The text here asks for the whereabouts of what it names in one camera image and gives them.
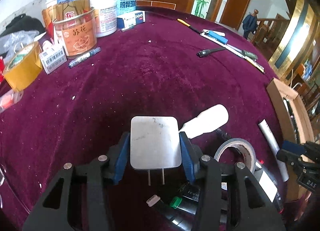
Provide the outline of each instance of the purple velvet tablecloth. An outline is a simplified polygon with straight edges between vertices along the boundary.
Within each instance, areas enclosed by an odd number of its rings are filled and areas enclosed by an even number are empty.
[[[50,75],[43,71],[19,103],[0,114],[0,163],[30,210],[66,162],[84,164],[106,153],[124,131],[130,131],[134,116],[173,116],[181,127],[217,104],[229,113],[223,129],[248,140],[257,158],[265,161],[281,183],[276,161],[257,125],[266,119],[282,143],[266,91],[276,75],[261,53],[217,24],[173,10],[151,10],[145,23],[99,39],[101,52],[89,60],[73,69],[65,63]],[[198,58],[198,51],[218,46],[177,18],[199,30],[225,32],[231,45],[256,53],[266,73],[227,50]],[[216,139],[214,133],[208,133],[192,142],[213,156],[221,144]],[[234,163],[231,156],[224,160]],[[132,226],[141,231],[171,230],[147,206],[146,200],[154,194],[147,183],[147,176],[128,163],[123,180],[109,191],[116,230]],[[4,215],[21,229],[26,212],[6,182],[0,193]]]

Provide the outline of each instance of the metal bolt head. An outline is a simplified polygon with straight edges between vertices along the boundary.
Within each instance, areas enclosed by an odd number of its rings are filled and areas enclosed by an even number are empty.
[[[70,162],[67,162],[67,163],[63,166],[63,168],[65,168],[66,170],[71,169],[71,167],[72,167],[72,163],[70,163]]]
[[[239,169],[244,169],[245,168],[245,164],[243,162],[237,162],[237,167]]]
[[[209,155],[202,155],[201,156],[201,160],[203,160],[204,162],[209,162],[210,161],[210,156]]]
[[[100,161],[100,162],[104,162],[104,161],[106,161],[108,159],[108,157],[106,156],[106,155],[100,155],[99,157],[98,157],[98,160]]]

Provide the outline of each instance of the person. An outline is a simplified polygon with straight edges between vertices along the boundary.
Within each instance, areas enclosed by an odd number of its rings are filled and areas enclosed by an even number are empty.
[[[254,31],[257,29],[258,25],[257,25],[257,14],[259,13],[259,11],[257,9],[255,9],[253,11],[253,14],[249,14],[245,17],[245,19],[243,20],[243,25],[242,28],[244,30],[243,33],[243,37],[245,39],[248,39],[249,33],[252,32],[254,33]]]

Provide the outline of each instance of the yellow packing tape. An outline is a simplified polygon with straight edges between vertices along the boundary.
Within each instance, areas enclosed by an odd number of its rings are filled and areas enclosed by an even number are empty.
[[[4,68],[3,75],[13,90],[26,89],[42,70],[40,46],[33,42],[19,51]]]

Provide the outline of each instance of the gray duct tape roll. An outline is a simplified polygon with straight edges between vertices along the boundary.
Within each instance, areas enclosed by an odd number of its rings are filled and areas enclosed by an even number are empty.
[[[252,147],[252,145],[241,138],[233,138],[230,139],[226,142],[224,142],[217,150],[216,154],[214,155],[214,158],[219,161],[222,153],[225,151],[227,148],[234,148],[236,149],[243,157],[244,159],[244,164],[248,167],[248,169],[254,173],[255,171],[255,163],[256,163],[256,153]],[[226,190],[227,189],[227,184],[223,182],[221,184],[221,187]]]

